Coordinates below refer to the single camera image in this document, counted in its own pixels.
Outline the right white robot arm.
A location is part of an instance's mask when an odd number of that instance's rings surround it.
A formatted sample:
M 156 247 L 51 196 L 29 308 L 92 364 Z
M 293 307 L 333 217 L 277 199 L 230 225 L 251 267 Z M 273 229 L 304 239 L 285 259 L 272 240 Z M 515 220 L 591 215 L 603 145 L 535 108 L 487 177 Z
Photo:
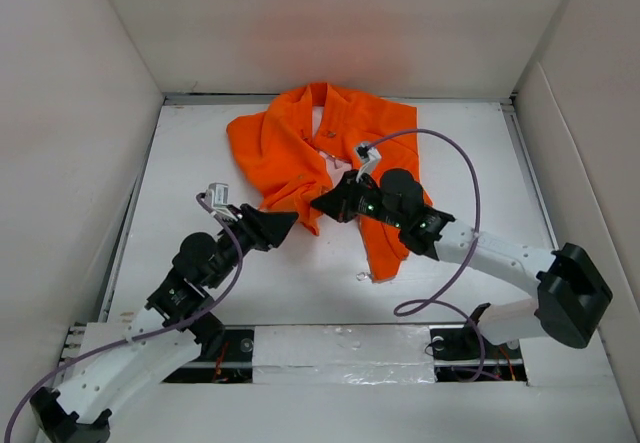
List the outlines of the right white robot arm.
M 340 223 L 367 217 L 394 227 L 415 255 L 468 266 L 525 292 L 525 300 L 475 309 L 462 344 L 476 357 L 500 344 L 544 336 L 583 349 L 613 299 L 582 247 L 538 249 L 475 230 L 427 204 L 422 186 L 404 169 L 389 170 L 379 181 L 349 171 L 311 206 Z

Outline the orange zip jacket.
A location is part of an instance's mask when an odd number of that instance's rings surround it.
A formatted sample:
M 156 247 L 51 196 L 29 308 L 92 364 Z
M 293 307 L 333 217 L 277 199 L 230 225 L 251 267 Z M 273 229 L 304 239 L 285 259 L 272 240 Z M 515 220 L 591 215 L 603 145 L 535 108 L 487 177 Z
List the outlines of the orange zip jacket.
M 342 172 L 358 169 L 355 153 L 373 142 L 381 155 L 372 176 L 393 168 L 420 176 L 415 107 L 326 82 L 280 94 L 260 113 L 240 116 L 227 127 L 236 164 L 263 197 L 268 211 L 295 211 L 319 235 L 322 214 L 314 198 L 333 189 Z

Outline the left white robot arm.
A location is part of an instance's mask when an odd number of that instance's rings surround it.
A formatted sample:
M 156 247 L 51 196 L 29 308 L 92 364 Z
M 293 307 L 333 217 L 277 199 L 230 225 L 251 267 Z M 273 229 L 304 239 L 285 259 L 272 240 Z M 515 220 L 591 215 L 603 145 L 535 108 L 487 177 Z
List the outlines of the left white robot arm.
M 197 358 L 222 350 L 225 326 L 212 310 L 209 291 L 235 284 L 252 250 L 279 247 L 295 225 L 295 212 L 265 213 L 248 204 L 210 212 L 217 236 L 187 236 L 171 268 L 120 341 L 85 353 L 88 365 L 55 388 L 40 386 L 29 404 L 51 442 L 105 442 L 111 419 L 149 386 Z

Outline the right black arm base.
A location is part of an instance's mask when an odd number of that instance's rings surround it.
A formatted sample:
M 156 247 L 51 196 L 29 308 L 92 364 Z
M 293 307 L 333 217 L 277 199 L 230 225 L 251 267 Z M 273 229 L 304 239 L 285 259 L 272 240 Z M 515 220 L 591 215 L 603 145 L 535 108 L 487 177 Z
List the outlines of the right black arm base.
M 470 380 L 481 367 L 477 382 L 526 382 L 528 380 L 519 344 L 499 346 L 483 339 L 484 359 L 477 335 L 465 328 L 435 328 L 424 353 L 434 360 L 438 383 Z

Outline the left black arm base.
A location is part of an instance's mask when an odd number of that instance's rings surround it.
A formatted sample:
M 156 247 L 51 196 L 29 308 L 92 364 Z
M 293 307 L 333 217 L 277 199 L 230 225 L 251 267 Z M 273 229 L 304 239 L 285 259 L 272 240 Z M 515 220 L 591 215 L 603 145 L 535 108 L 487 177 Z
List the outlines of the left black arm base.
M 197 331 L 200 355 L 167 376 L 164 383 L 244 384 L 253 381 L 254 327 L 226 327 L 214 315 L 208 314 L 189 329 Z

